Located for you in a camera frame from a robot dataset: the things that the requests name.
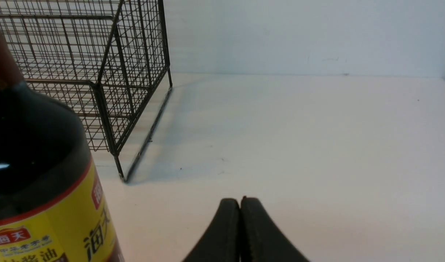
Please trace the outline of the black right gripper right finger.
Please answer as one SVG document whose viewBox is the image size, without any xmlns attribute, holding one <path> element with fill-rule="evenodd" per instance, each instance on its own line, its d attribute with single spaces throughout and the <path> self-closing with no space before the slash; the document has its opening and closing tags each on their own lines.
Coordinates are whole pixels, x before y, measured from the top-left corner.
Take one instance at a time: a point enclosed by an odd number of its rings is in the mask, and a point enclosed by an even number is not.
<svg viewBox="0 0 445 262">
<path fill-rule="evenodd" d="M 241 201 L 242 262 L 308 262 L 276 226 L 261 201 L 243 197 Z"/>
</svg>

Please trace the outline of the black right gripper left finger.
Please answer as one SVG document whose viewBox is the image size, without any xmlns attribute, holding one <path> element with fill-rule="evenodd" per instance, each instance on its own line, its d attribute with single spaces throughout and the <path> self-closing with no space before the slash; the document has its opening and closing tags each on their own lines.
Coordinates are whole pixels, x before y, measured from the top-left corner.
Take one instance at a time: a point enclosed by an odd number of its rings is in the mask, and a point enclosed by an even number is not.
<svg viewBox="0 0 445 262">
<path fill-rule="evenodd" d="M 222 199 L 211 223 L 184 262 L 239 262 L 240 216 L 236 199 Z"/>
</svg>

